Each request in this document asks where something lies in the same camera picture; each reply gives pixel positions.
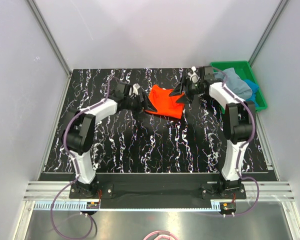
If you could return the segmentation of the orange t shirt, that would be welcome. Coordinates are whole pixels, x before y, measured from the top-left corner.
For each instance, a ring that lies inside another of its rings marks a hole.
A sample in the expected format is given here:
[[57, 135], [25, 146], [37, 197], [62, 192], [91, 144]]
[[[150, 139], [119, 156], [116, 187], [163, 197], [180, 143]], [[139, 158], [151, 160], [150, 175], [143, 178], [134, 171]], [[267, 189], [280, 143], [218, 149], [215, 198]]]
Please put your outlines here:
[[177, 103], [177, 100], [180, 97], [179, 95], [169, 96], [172, 92], [173, 89], [165, 89], [158, 85], [153, 85], [148, 98], [156, 108], [156, 111], [146, 110], [146, 112], [149, 114], [181, 119], [185, 104]]

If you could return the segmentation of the grey-blue t shirt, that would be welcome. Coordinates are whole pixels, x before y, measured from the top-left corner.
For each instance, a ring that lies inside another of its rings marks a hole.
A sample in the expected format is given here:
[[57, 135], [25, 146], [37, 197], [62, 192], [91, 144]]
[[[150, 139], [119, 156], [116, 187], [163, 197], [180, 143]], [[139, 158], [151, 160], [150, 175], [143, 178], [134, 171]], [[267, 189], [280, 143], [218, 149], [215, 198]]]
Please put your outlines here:
[[227, 68], [222, 72], [216, 70], [213, 74], [216, 79], [222, 82], [226, 80], [226, 86], [238, 97], [247, 100], [253, 95], [252, 89], [239, 77], [233, 67]]

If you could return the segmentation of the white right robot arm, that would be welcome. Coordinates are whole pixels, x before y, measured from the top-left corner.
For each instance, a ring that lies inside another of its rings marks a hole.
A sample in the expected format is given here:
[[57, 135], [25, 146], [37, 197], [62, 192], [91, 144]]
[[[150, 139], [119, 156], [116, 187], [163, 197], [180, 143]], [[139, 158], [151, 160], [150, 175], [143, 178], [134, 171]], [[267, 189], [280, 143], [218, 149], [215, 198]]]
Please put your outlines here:
[[169, 94], [177, 103], [190, 104], [196, 95], [206, 94], [224, 109], [223, 134], [227, 140], [224, 165], [217, 183], [203, 186], [203, 194], [231, 199], [244, 193], [242, 164], [249, 143], [256, 133], [256, 109], [227, 86], [228, 75], [213, 66], [192, 67]]

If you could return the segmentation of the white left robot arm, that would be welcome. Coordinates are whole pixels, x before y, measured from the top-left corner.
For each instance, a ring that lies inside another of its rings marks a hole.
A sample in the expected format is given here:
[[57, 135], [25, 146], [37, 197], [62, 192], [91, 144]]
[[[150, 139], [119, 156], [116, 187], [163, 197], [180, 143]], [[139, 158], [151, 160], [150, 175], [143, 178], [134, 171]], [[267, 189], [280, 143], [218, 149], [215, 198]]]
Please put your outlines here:
[[107, 94], [99, 102], [68, 112], [62, 132], [64, 150], [69, 154], [75, 170], [75, 180], [71, 184], [87, 198], [100, 193], [90, 154], [96, 124], [122, 110], [135, 113], [157, 112], [144, 89], [137, 83], [131, 85], [119, 82], [114, 90], [110, 90], [108, 84], [107, 90]]

